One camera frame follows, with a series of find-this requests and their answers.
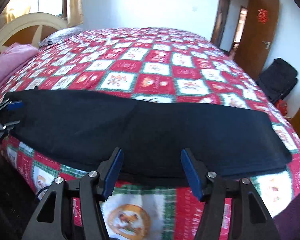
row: wooden headboard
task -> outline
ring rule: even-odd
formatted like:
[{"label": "wooden headboard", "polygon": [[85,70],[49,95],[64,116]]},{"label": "wooden headboard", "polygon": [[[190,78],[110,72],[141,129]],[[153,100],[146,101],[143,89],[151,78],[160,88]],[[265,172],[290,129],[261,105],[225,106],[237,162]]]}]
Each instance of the wooden headboard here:
[{"label": "wooden headboard", "polygon": [[38,48],[39,41],[66,27],[64,20],[49,13],[25,14],[0,30],[0,53],[15,42]]}]

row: door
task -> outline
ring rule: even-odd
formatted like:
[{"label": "door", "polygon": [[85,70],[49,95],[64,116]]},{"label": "door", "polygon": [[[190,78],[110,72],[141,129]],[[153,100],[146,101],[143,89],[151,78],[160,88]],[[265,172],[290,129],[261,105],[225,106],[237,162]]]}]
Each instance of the door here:
[{"label": "door", "polygon": [[249,0],[248,14],[234,61],[257,79],[271,48],[279,15],[279,0]]},{"label": "door", "polygon": [[225,31],[229,6],[230,6],[230,0],[221,0],[220,11],[218,12],[218,19],[216,23],[217,38],[214,43],[218,48],[220,47],[223,32]]}]

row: yellow curtain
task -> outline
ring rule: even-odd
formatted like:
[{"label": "yellow curtain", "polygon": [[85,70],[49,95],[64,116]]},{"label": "yellow curtain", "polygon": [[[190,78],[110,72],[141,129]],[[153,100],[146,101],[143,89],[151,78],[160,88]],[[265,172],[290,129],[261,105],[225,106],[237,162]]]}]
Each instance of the yellow curtain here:
[{"label": "yellow curtain", "polygon": [[15,18],[30,12],[33,0],[10,0],[0,14],[0,29]]},{"label": "yellow curtain", "polygon": [[67,0],[68,27],[83,23],[82,0]]}]

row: cable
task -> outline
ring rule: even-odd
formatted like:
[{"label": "cable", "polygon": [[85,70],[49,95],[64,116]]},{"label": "cable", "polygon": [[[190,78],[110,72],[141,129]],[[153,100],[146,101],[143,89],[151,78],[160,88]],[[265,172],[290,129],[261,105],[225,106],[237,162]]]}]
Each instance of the cable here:
[{"label": "cable", "polygon": [[37,197],[39,197],[39,195],[40,195],[44,190],[48,189],[49,187],[50,187],[50,186],[45,186],[45,187],[43,187],[42,189],[40,189],[39,192],[35,195],[34,200],[36,200]]}]

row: metal screw head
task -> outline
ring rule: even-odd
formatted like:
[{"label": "metal screw head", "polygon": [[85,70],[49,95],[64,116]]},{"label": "metal screw head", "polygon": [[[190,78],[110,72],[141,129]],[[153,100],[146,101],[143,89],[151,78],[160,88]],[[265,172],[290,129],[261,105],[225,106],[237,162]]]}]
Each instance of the metal screw head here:
[{"label": "metal screw head", "polygon": [[89,175],[90,178],[93,178],[93,177],[95,177],[95,176],[98,175],[98,172],[96,172],[96,171],[90,171],[88,175]]},{"label": "metal screw head", "polygon": [[57,178],[54,180],[54,182],[57,183],[57,184],[60,184],[61,182],[63,182],[63,178],[57,177]]},{"label": "metal screw head", "polygon": [[208,172],[208,177],[209,178],[215,178],[217,176],[217,174],[214,171],[209,171]]},{"label": "metal screw head", "polygon": [[247,178],[243,178],[241,181],[242,181],[243,184],[249,184],[250,183],[250,179],[247,179]]}]

